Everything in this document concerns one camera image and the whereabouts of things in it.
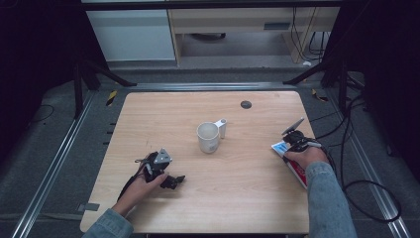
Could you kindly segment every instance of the table surface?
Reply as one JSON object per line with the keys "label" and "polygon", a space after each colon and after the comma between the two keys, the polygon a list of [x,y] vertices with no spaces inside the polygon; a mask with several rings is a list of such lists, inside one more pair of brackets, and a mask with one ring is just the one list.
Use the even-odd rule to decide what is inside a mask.
{"label": "table surface", "polygon": [[[166,171],[185,181],[157,188],[130,213],[135,232],[308,233],[306,190],[271,148],[302,116],[293,91],[130,93],[89,199],[99,209],[85,211],[80,229],[112,207],[136,159],[165,148],[173,158]],[[197,126],[221,118],[225,139],[215,153],[202,153]],[[313,137],[308,120],[298,129]]]}

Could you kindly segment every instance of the black cable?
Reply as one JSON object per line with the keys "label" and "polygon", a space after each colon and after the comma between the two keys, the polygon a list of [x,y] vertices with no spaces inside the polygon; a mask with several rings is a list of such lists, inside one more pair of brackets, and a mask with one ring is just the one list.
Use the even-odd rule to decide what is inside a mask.
{"label": "black cable", "polygon": [[322,32],[322,38],[321,38],[321,46],[319,50],[312,49],[312,43],[315,40],[316,32],[312,34],[311,40],[309,41],[309,53],[315,56],[318,56],[318,60],[321,60],[325,50],[324,50],[324,39],[325,39],[325,32]]}
{"label": "black cable", "polygon": [[52,111],[50,112],[50,114],[48,115],[48,116],[46,116],[46,117],[44,117],[44,118],[41,118],[41,119],[37,119],[37,120],[32,120],[31,122],[41,122],[41,121],[44,121],[44,120],[46,120],[47,118],[49,118],[49,117],[51,117],[52,115],[53,115],[53,113],[54,113],[54,108],[53,108],[53,106],[51,106],[51,105],[47,105],[47,104],[45,104],[45,105],[41,105],[40,106],[40,108],[41,107],[49,107]]}
{"label": "black cable", "polygon": [[[371,218],[372,220],[375,220],[375,221],[378,221],[378,222],[381,222],[381,223],[388,223],[388,222],[393,222],[393,221],[395,221],[395,220],[397,220],[397,219],[399,219],[399,217],[401,216],[401,212],[402,212],[402,207],[401,207],[401,203],[399,202],[399,200],[395,197],[395,195],[392,193],[392,191],[390,191],[388,188],[386,188],[384,185],[381,185],[381,184],[379,184],[379,183],[377,183],[377,182],[375,182],[375,181],[371,181],[371,180],[366,180],[366,179],[360,179],[360,180],[355,180],[355,181],[352,181],[352,182],[350,182],[350,183],[348,183],[348,184],[345,184],[345,182],[344,182],[344,146],[345,146],[345,144],[346,144],[346,142],[351,138],[351,136],[352,136],[352,134],[353,134],[353,132],[354,132],[354,126],[353,126],[353,122],[352,122],[352,120],[351,120],[351,111],[352,111],[352,109],[353,108],[355,108],[355,107],[357,107],[357,106],[360,106],[360,105],[363,105],[363,104],[365,104],[364,102],[363,103],[359,103],[359,104],[357,104],[357,105],[353,105],[357,100],[359,100],[359,99],[361,99],[362,98],[362,96],[361,95],[359,95],[359,96],[357,96],[355,99],[353,99],[351,102],[350,102],[350,104],[348,105],[348,107],[346,108],[346,112],[345,112],[345,117],[343,118],[343,120],[342,120],[342,122],[340,123],[340,125],[338,126],[338,127],[336,127],[333,131],[331,131],[331,132],[329,132],[329,133],[327,133],[327,134],[325,134],[324,136],[321,136],[321,137],[318,137],[317,139],[319,139],[319,138],[322,138],[322,137],[325,137],[325,136],[328,136],[328,135],[331,135],[332,133],[334,133],[335,131],[337,131],[338,130],[338,128],[340,128],[341,127],[341,125],[345,122],[345,120],[346,119],[348,119],[348,121],[347,121],[347,126],[346,126],[346,129],[345,129],[345,132],[344,132],[344,134],[343,134],[343,138],[342,138],[342,143],[340,143],[340,144],[337,144],[337,145],[333,145],[333,146],[329,146],[328,148],[331,148],[331,147],[334,147],[334,146],[341,146],[341,152],[340,152],[340,181],[341,181],[341,187],[342,187],[342,191],[343,191],[343,193],[345,194],[345,196],[346,196],[346,198],[347,198],[347,200],[358,210],[358,211],[360,211],[362,214],[364,214],[365,216],[367,216],[367,217],[369,217],[369,218]],[[322,119],[322,118],[325,118],[325,117],[327,117],[327,116],[330,116],[330,115],[333,115],[333,114],[335,114],[335,113],[337,113],[337,111],[336,112],[334,112],[334,113],[330,113],[330,114],[328,114],[328,115],[325,115],[325,116],[322,116],[322,117],[320,117],[320,118],[317,118],[317,119],[314,119],[314,120],[312,120],[312,121],[315,121],[315,120],[319,120],[319,119]],[[350,128],[350,125],[352,125],[352,132],[350,133],[350,135],[349,136],[347,136],[347,134],[348,134],[348,131],[349,131],[349,128]],[[330,152],[329,151],[324,151],[324,153],[327,155],[327,158],[328,158],[328,160],[330,161],[330,164],[331,164],[331,167],[333,168],[333,171],[334,171],[334,173],[336,173],[336,175],[337,175],[337,172],[336,172],[336,165],[334,164],[334,160],[332,160],[332,156],[331,156],[331,154],[330,154]],[[349,196],[349,194],[347,193],[347,191],[348,191],[348,188],[349,187],[351,187],[352,185],[355,185],[355,184],[359,184],[359,183],[370,183],[370,184],[373,184],[373,185],[376,185],[376,186],[378,186],[378,187],[380,187],[381,189],[383,189],[383,190],[385,190],[388,194],[389,194],[389,196],[391,197],[391,199],[392,199],[392,201],[393,201],[393,203],[395,204],[395,206],[396,206],[396,209],[397,209],[397,214],[394,216],[394,217],[392,217],[392,218],[390,218],[390,219],[382,219],[382,218],[378,218],[378,217],[375,217],[375,216],[373,216],[373,215],[371,215],[371,214],[369,214],[367,211],[365,211],[365,210],[363,210],[360,206],[358,206],[351,198],[350,198],[350,196]]]}
{"label": "black cable", "polygon": [[[351,105],[352,106],[352,109],[354,108],[354,107],[357,107],[357,106],[360,106],[360,105],[364,105],[365,103],[363,102],[363,103],[360,103],[360,104],[357,104],[357,105],[355,105],[355,106],[353,106],[353,105]],[[328,114],[328,115],[326,115],[326,116],[322,116],[322,117],[320,117],[320,118],[316,118],[316,119],[314,119],[314,120],[312,120],[312,121],[316,121],[316,120],[319,120],[319,119],[322,119],[322,118],[324,118],[324,117],[327,117],[327,116],[330,116],[330,115],[333,115],[333,114],[335,114],[335,113],[338,113],[338,111],[335,111],[334,113],[330,113],[330,114]],[[330,132],[328,132],[328,133],[326,133],[326,134],[324,134],[324,135],[322,135],[322,136],[319,136],[319,137],[317,137],[316,138],[316,140],[319,140],[319,139],[321,139],[321,138],[324,138],[324,137],[327,137],[327,136],[329,136],[329,135],[331,135],[331,134],[333,134],[334,132],[336,132],[337,130],[339,130],[340,129],[340,127],[343,125],[343,123],[346,121],[346,119],[348,118],[348,116],[344,116],[343,117],[343,120],[340,122],[340,124],[336,127],[336,128],[334,128],[332,131],[330,131]]]}
{"label": "black cable", "polygon": [[[379,184],[379,183],[377,183],[375,181],[366,180],[366,179],[355,180],[355,181],[352,181],[352,182],[350,182],[348,184],[345,184],[345,182],[344,182],[344,166],[343,166],[343,161],[344,161],[344,145],[345,145],[345,141],[346,141],[346,135],[347,135],[347,132],[348,132],[348,130],[350,128],[350,124],[351,124],[351,121],[352,121],[351,120],[351,111],[352,111],[353,103],[356,102],[357,100],[361,99],[361,98],[362,98],[361,96],[358,96],[355,99],[353,99],[350,102],[350,104],[347,107],[347,109],[346,109],[346,111],[347,111],[346,115],[348,116],[348,122],[347,122],[347,126],[346,126],[346,129],[345,129],[345,132],[343,134],[342,145],[341,145],[341,152],[340,152],[340,180],[341,180],[342,190],[343,190],[343,193],[346,195],[346,198],[349,200],[349,202],[358,211],[360,211],[361,213],[363,213],[365,216],[367,216],[367,217],[369,217],[369,218],[371,218],[371,219],[373,219],[375,221],[382,222],[382,223],[393,222],[393,221],[399,219],[399,217],[401,216],[401,204],[398,201],[398,199],[396,199],[395,195],[389,189],[387,189],[385,186],[383,186],[383,185],[381,185],[381,184]],[[395,206],[397,208],[397,214],[394,217],[390,218],[390,219],[381,219],[381,218],[378,218],[378,217],[375,217],[375,216],[369,214],[368,212],[366,212],[365,210],[363,210],[361,207],[359,207],[350,198],[350,196],[347,194],[347,189],[349,187],[351,187],[352,185],[354,185],[354,184],[358,184],[358,183],[362,183],[362,182],[376,185],[376,186],[380,187],[381,189],[385,190],[389,194],[389,196],[391,197],[392,201],[394,202],[394,204],[395,204]]]}
{"label": "black cable", "polygon": [[[313,58],[309,58],[305,55],[304,50],[302,49],[302,44],[300,42],[300,38],[299,38],[299,34],[297,33],[297,28],[296,28],[296,8],[293,8],[293,15],[292,15],[292,24],[291,24],[291,28],[290,28],[290,38],[291,38],[291,42],[294,44],[294,46],[297,48],[297,51],[299,53],[299,56],[301,58],[303,58],[304,60],[308,60],[308,61],[314,61],[317,59],[313,59]],[[294,33],[296,34],[296,38],[298,41],[298,45],[296,44],[296,42],[293,39],[293,30]]]}

